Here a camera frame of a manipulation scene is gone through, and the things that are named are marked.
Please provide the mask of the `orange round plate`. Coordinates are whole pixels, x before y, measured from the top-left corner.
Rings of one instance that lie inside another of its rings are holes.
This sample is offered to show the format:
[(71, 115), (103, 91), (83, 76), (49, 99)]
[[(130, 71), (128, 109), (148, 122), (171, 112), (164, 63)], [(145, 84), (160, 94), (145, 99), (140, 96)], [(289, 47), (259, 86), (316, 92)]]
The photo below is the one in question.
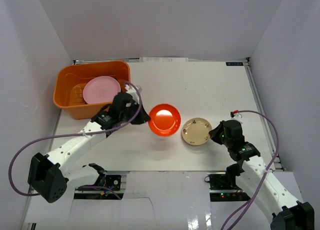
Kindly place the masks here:
[(171, 104), (158, 104), (151, 109), (148, 115), (150, 130), (160, 137), (172, 136), (180, 128), (180, 112)]

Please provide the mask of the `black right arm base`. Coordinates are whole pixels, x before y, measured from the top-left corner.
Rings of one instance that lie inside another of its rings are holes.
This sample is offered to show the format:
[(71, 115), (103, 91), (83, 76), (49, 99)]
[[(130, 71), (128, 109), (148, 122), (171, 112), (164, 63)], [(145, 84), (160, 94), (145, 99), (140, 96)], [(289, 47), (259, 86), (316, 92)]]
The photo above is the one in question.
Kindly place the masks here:
[(246, 202), (250, 197), (241, 188), (231, 186), (224, 173), (211, 173), (204, 178), (209, 186), (210, 201), (213, 202)]

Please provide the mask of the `pink round plate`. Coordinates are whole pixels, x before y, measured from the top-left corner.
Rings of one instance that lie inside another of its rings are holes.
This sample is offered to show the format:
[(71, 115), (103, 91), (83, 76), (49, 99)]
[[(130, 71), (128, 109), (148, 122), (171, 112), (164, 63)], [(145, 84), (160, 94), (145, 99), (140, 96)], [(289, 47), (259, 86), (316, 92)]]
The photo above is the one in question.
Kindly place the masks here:
[(82, 96), (87, 104), (100, 104), (111, 102), (119, 92), (121, 86), (115, 78), (99, 76), (85, 85)]

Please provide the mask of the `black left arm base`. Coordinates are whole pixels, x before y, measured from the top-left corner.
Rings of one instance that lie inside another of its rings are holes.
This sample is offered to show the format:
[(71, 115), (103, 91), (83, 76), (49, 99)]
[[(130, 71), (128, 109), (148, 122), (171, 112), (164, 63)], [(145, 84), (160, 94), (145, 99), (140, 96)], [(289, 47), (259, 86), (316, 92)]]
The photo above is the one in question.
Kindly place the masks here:
[(97, 190), (97, 191), (106, 191), (106, 188), (119, 191), (121, 189), (122, 176), (118, 174), (108, 174), (104, 178), (97, 180), (93, 186), (94, 187), (83, 187), (80, 186), (77, 188), (78, 191), (89, 191), (89, 190)]

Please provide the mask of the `beige floral small plate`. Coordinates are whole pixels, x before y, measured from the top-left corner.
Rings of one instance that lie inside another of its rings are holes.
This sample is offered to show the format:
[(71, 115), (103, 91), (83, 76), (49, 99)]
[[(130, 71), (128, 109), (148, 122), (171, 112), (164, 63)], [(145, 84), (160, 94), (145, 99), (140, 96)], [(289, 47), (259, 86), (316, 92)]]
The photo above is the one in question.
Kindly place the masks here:
[(212, 126), (208, 120), (200, 117), (189, 119), (181, 130), (181, 136), (185, 143), (191, 146), (200, 146), (209, 139)]

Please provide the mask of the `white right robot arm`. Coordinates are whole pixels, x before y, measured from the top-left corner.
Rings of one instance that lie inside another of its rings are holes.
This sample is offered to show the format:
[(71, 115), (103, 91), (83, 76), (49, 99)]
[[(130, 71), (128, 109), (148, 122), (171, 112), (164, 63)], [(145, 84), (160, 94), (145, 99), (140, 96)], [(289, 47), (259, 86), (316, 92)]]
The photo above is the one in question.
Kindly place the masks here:
[(308, 202), (299, 201), (267, 169), (258, 149), (245, 140), (241, 123), (221, 121), (209, 132), (211, 140), (224, 145), (234, 164), (227, 167), (226, 185), (244, 190), (250, 204), (263, 212), (272, 230), (313, 230), (315, 211)]

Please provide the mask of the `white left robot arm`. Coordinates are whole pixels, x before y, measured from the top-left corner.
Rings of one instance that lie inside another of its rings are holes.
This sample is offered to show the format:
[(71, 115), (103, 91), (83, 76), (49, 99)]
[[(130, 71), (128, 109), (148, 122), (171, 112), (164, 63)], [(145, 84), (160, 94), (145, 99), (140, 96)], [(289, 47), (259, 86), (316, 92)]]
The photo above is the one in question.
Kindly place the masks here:
[(120, 92), (79, 133), (69, 134), (67, 142), (45, 155), (35, 154), (27, 182), (48, 203), (54, 203), (67, 190), (70, 180), (67, 172), (80, 157), (126, 125), (142, 125), (149, 121), (140, 92), (134, 89)]

